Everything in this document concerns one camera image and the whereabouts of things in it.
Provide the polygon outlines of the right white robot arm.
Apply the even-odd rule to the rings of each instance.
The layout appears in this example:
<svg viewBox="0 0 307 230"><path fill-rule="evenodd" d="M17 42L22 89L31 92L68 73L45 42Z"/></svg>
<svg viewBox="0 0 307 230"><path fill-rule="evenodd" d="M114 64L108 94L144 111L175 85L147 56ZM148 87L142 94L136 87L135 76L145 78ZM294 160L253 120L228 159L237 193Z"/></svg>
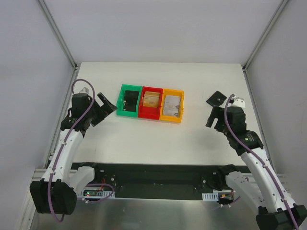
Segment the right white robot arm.
<svg viewBox="0 0 307 230"><path fill-rule="evenodd" d="M242 108L214 106L207 120L207 127L223 133L231 148L248 167L254 187L232 164L218 168L207 179L214 190L230 188L255 211L256 222L261 230L297 230L307 218L307 209L298 205L286 191L273 170L263 143L256 132L248 130Z"/></svg>

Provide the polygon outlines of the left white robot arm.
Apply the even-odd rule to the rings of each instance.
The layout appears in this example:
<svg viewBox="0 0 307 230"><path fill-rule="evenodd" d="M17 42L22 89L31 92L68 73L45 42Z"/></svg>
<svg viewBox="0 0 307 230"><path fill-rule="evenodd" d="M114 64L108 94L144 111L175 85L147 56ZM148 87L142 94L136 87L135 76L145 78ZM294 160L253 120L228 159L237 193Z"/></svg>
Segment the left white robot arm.
<svg viewBox="0 0 307 230"><path fill-rule="evenodd" d="M102 105L85 92L72 96L71 108L60 125L53 158L41 179L30 185L34 205L40 214L72 214L77 195L86 185L97 186L101 182L101 174L90 166L82 166L70 176L74 156L87 129L98 125L117 109L102 93L97 96Z"/></svg>

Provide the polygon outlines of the black card holder wallet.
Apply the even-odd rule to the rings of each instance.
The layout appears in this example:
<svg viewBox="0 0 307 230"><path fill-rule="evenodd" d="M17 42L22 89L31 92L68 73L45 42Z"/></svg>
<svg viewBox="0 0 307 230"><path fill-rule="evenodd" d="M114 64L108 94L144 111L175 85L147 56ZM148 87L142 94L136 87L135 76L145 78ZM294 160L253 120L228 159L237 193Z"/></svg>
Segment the black card holder wallet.
<svg viewBox="0 0 307 230"><path fill-rule="evenodd" d="M206 100L206 103L211 106L221 106L226 99L227 97L224 94L222 94L220 91L216 91Z"/></svg>

